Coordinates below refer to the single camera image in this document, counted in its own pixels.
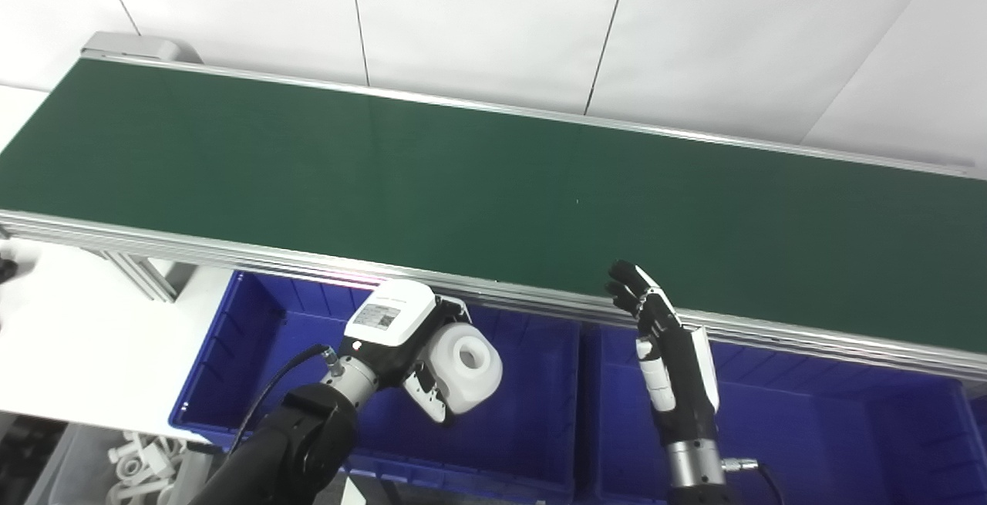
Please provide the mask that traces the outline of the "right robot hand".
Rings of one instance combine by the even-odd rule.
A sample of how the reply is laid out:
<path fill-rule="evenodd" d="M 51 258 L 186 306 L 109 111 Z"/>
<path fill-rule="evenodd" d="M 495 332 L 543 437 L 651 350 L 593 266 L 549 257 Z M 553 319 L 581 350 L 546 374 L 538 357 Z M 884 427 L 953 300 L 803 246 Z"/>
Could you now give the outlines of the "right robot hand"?
<path fill-rule="evenodd" d="M 614 306 L 637 322 L 635 356 L 663 448 L 718 441 L 718 382 L 706 330 L 682 322 L 665 291 L 624 260 L 608 269 Z"/>

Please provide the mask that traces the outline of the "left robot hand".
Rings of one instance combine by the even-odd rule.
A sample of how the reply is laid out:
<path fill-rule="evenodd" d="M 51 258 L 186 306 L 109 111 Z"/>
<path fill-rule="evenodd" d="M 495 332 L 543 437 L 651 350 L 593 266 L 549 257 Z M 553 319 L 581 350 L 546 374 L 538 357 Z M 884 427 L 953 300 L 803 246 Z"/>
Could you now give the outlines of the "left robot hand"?
<path fill-rule="evenodd" d="M 434 294 L 419 281 L 384 281 L 346 322 L 338 350 L 341 371 L 323 382 L 355 409 L 379 390 L 403 388 L 429 419 L 449 425 L 455 415 L 426 357 L 441 329 L 471 323 L 458 298 Z"/>

